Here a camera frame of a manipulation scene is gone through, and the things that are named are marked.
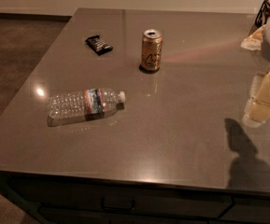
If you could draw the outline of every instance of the soda can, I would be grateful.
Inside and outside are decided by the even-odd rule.
[[[149,72],[160,69],[162,46],[163,36],[160,31],[148,29],[143,33],[141,68]]]

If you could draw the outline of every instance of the desk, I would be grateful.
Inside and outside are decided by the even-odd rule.
[[[0,118],[0,192],[42,223],[270,223],[270,120],[240,125],[268,68],[240,48],[254,19],[78,9]],[[149,28],[155,74],[138,68]],[[114,49],[98,57],[92,35]],[[98,87],[125,91],[124,109],[48,127],[47,97]]]

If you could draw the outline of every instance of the clear water bottle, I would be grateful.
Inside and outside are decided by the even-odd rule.
[[[48,100],[48,125],[59,126],[106,118],[123,108],[125,100],[123,91],[110,88],[58,94]]]

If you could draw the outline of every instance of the brown floor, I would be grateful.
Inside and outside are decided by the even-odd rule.
[[[0,115],[63,30],[64,21],[0,19]],[[0,195],[0,224],[38,224]]]

